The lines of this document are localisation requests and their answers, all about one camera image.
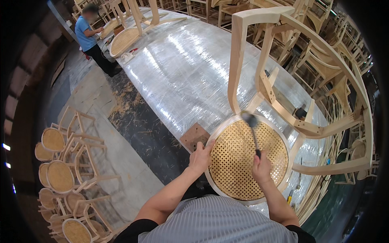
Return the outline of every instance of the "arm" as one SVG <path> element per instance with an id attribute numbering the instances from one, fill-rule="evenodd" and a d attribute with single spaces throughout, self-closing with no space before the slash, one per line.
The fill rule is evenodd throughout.
<path id="1" fill-rule="evenodd" d="M 215 140 L 204 147 L 202 142 L 198 142 L 197 150 L 190 155 L 189 166 L 179 177 L 152 196 L 142 206 L 134 221 L 150 219 L 157 224 L 163 224 L 175 210 L 189 186 L 208 168 L 211 162 L 209 153 L 214 144 Z"/>
<path id="2" fill-rule="evenodd" d="M 267 159 L 264 151 L 261 151 L 261 154 L 261 159 L 256 155 L 254 156 L 252 176 L 266 197 L 270 219 L 283 226 L 299 226 L 296 214 L 288 205 L 281 192 L 274 185 L 273 179 L 270 177 L 271 162 Z"/>
<path id="3" fill-rule="evenodd" d="M 86 30 L 84 30 L 84 35 L 85 35 L 86 37 L 91 37 L 91 36 L 93 36 L 94 34 L 97 34 L 97 33 L 102 32 L 103 30 L 104 30 L 103 27 L 100 27 L 100 28 L 98 28 L 98 29 L 96 29 L 96 30 L 89 30 L 89 29 L 86 29 Z"/>

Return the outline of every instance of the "factory floor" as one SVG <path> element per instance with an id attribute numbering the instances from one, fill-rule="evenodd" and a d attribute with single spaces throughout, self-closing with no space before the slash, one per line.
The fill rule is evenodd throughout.
<path id="1" fill-rule="evenodd" d="M 87 133 L 103 138 L 108 147 L 105 152 L 101 149 L 92 152 L 99 172 L 121 178 L 99 183 L 101 188 L 86 196 L 111 195 L 98 206 L 108 222 L 117 228 L 132 221 L 152 195 L 182 173 L 189 163 L 189 153 L 160 122 L 124 72 L 109 77 L 93 60 L 86 59 L 76 42 L 69 44 L 63 53 L 67 53 L 65 67 L 53 87 L 50 82 L 40 87 L 40 109 L 35 118 L 32 142 L 39 142 L 42 131 L 52 122 L 58 124 L 67 106 L 96 119 L 94 123 L 84 125 Z M 39 165 L 35 160 L 36 191 L 42 188 L 37 176 Z M 207 182 L 203 175 L 189 188 L 185 198 L 201 194 L 204 185 Z M 351 187 L 336 185 L 334 193 L 329 191 L 326 197 L 337 198 L 336 202 L 322 210 L 318 207 L 315 218 L 322 220 L 324 212 L 336 215 L 335 211 L 341 210 L 339 201 L 348 197 Z M 312 225 L 303 225 L 303 229 L 315 232 L 320 238 L 334 220 L 330 215 L 327 218 L 327 224 L 321 229 L 312 228 Z M 342 231 L 338 232 L 337 238 L 342 238 Z"/>

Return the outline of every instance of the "blue shirt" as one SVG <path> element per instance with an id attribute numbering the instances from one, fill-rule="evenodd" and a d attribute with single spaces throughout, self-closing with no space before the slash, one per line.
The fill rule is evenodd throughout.
<path id="1" fill-rule="evenodd" d="M 84 34 L 86 29 L 92 30 L 88 22 L 82 16 L 80 16 L 75 23 L 74 30 L 83 51 L 87 51 L 97 44 L 97 41 L 93 36 L 86 37 Z"/>

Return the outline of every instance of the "hand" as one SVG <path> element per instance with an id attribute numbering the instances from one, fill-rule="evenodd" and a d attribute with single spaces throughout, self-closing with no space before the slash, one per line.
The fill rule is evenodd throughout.
<path id="1" fill-rule="evenodd" d="M 266 151 L 264 150 L 261 151 L 261 158 L 259 158 L 257 155 L 254 155 L 254 163 L 251 169 L 252 177 L 260 187 L 267 182 L 274 183 L 270 176 L 270 168 L 272 163 L 267 159 L 266 155 Z"/>
<path id="2" fill-rule="evenodd" d="M 100 32 L 102 32 L 104 30 L 104 27 L 100 27 L 100 28 L 98 28 L 96 31 L 97 31 L 97 33 L 100 33 Z"/>
<path id="3" fill-rule="evenodd" d="M 189 157 L 189 166 L 198 176 L 207 170 L 211 164 L 211 156 L 209 153 L 215 145 L 215 140 L 211 140 L 210 143 L 204 147 L 202 142 L 197 143 L 197 149 Z"/>

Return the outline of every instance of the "plastic wrap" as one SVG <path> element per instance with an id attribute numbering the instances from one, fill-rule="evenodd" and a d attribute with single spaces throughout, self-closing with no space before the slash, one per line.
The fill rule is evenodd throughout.
<path id="1" fill-rule="evenodd" d="M 161 19 L 186 15 L 170 12 Z M 212 133 L 233 113 L 227 99 L 230 65 L 231 33 L 216 26 L 188 17 L 184 21 L 166 23 L 143 36 L 128 51 L 138 48 L 135 57 L 124 63 L 117 58 L 134 86 L 161 119 L 169 131 L 179 139 L 198 122 Z M 254 74 L 261 51 L 246 43 L 242 74 L 238 86 L 238 103 L 244 109 L 256 93 Z M 279 68 L 274 86 L 295 106 L 307 110 L 311 98 L 298 82 L 273 59 L 268 58 L 266 70 Z M 273 122 L 285 135 L 291 147 L 297 132 L 290 127 L 266 102 L 256 111 Z M 312 122 L 325 126 L 325 117 L 315 105 Z M 295 163 L 315 166 L 324 147 L 324 139 L 307 139 L 298 152 Z M 298 184 L 299 174 L 293 172 L 285 198 Z M 301 176 L 301 188 L 295 190 L 292 203 L 298 206 L 305 195 L 312 176 Z M 268 216 L 266 203 L 250 206 Z"/>

